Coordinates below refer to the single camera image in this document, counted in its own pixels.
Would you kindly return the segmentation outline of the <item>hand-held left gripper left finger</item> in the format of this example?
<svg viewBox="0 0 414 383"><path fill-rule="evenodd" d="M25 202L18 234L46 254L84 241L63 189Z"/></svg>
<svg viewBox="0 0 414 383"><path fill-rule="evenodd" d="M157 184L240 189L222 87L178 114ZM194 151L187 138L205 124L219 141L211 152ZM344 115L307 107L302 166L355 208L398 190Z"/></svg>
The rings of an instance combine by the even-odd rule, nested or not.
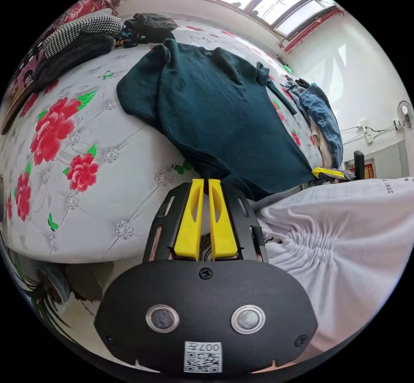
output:
<svg viewBox="0 0 414 383"><path fill-rule="evenodd" d="M203 198L204 180L193 179L186 193L184 210L173 248L178 258L199 258Z"/></svg>

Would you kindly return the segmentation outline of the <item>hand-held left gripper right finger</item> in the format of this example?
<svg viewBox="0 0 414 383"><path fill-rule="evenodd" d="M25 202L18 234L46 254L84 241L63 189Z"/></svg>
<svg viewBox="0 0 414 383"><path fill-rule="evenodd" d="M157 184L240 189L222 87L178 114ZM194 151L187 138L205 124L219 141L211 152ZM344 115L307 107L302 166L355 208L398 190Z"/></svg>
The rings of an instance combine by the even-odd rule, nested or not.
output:
<svg viewBox="0 0 414 383"><path fill-rule="evenodd" d="M208 180L208 196L212 258L234 258L238 247L220 180Z"/></svg>

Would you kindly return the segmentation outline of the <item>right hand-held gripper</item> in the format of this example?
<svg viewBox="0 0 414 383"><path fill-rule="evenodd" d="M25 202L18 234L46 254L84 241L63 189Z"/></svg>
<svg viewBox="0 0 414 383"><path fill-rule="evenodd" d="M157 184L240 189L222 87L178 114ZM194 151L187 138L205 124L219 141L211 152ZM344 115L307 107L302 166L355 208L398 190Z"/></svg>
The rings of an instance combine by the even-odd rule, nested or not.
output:
<svg viewBox="0 0 414 383"><path fill-rule="evenodd" d="M317 179L336 180L339 183L351 182L357 179L351 170L337 170L332 168L318 167L312 170L312 174Z"/></svg>

